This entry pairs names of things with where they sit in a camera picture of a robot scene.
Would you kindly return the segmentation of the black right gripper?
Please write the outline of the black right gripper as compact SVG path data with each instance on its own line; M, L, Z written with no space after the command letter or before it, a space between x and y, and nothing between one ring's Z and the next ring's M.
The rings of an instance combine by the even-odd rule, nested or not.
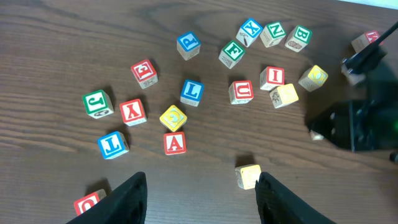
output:
M397 149L397 103L335 103L308 121L307 127L351 152Z

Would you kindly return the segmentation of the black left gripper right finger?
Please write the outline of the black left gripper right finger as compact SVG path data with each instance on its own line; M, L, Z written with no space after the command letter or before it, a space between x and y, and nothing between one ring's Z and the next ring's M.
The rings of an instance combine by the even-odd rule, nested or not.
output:
M268 172L255 185L256 202L262 223L335 224L316 211Z

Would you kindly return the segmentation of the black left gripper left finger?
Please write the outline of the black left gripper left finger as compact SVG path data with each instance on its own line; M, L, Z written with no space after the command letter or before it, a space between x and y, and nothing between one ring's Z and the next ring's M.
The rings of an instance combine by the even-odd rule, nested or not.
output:
M146 211L146 175L137 172L109 196L67 224L144 224Z

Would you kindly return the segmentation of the yellow C block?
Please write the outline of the yellow C block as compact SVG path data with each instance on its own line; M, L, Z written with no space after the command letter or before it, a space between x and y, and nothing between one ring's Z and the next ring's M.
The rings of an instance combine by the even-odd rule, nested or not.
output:
M261 174L258 164L249 164L235 168L238 187L244 190L253 189Z

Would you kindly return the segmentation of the yellow O block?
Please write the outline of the yellow O block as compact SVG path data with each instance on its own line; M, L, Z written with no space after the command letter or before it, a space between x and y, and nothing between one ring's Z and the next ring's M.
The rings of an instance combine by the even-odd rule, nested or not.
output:
M327 72L318 65L314 65L304 72L298 83L307 91L311 92L323 86L327 78Z

